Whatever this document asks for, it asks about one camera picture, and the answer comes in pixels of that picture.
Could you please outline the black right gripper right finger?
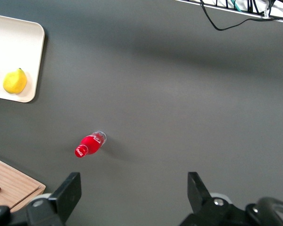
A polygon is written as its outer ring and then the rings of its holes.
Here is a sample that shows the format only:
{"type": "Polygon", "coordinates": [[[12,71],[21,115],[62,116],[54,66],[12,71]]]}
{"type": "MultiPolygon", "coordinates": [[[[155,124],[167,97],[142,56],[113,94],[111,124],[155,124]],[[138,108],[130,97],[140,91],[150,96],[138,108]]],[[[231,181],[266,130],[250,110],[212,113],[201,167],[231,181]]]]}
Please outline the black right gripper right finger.
{"type": "Polygon", "coordinates": [[[189,172],[187,177],[187,196],[194,214],[211,199],[211,195],[197,172],[189,172]]]}

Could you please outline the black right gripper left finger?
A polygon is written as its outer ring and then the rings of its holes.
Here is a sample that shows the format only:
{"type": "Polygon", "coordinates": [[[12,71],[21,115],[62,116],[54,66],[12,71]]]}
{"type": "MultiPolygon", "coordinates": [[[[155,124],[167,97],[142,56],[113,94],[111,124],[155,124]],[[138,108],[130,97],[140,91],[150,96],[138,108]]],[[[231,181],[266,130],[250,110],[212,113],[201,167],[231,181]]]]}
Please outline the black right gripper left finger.
{"type": "Polygon", "coordinates": [[[67,222],[82,195],[81,174],[72,172],[49,196],[49,201],[54,205],[58,216],[63,223],[67,222]]]}

